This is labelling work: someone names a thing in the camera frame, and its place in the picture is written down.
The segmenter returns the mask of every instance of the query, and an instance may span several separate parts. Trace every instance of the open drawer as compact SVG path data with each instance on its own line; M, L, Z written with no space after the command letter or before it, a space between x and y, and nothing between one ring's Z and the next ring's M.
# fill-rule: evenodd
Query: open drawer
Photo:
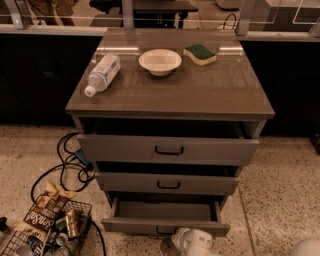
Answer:
M219 203L215 197L170 197L148 194L143 200L123 193L113 198L109 219L102 219L108 232L172 235L180 227L202 229L213 236L225 236L230 226L221 223Z
M232 195L239 179L233 166L98 162L104 191Z
M258 139L79 135L90 161L245 166Z

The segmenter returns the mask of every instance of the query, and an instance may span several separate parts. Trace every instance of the drawer handle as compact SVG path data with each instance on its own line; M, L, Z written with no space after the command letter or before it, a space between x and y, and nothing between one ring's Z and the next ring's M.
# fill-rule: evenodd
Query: drawer handle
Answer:
M178 183L175 187L161 186L160 181L157 182L157 186L158 186L158 188L161 188L161 189L178 189L178 188L180 188L180 181L178 181Z
M163 151L160 151L158 146L155 146L154 150L156 151L157 154L159 155L175 155L175 156L180 156L183 154L184 152L184 147L181 147L180 148L180 151L179 152L163 152Z
M177 228L175 228L175 230L171 233L171 232L160 232L160 231L159 231L159 227L156 227L156 232L157 232L159 235L171 236L171 235L174 235L175 233L177 233Z

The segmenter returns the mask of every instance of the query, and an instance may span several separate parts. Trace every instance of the green sponge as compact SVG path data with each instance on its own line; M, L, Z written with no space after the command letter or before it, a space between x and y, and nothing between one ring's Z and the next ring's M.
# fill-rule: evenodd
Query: green sponge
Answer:
M183 55L190 57L190 59L200 65L204 66L217 60L215 53L209 51L202 44L194 44L183 49Z

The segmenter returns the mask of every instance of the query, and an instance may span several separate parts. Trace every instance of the cabinet top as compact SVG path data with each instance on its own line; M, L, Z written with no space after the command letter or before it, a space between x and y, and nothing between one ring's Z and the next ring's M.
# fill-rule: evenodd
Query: cabinet top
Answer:
M193 44L216 53L216 62L198 66L184 56L183 49ZM182 64L168 76L153 76L139 64L141 54L151 49L175 51ZM104 92L89 98L84 94L88 74L107 52L119 54L121 69ZM274 115L234 32L202 29L108 29L66 111L221 119Z

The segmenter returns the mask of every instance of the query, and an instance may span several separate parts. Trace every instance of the white bowl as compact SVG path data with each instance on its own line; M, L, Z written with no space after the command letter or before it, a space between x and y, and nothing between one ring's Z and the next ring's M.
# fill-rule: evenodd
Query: white bowl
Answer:
M155 49L143 53L139 58L142 67L155 76L166 76L179 67L182 60L179 54L166 49Z

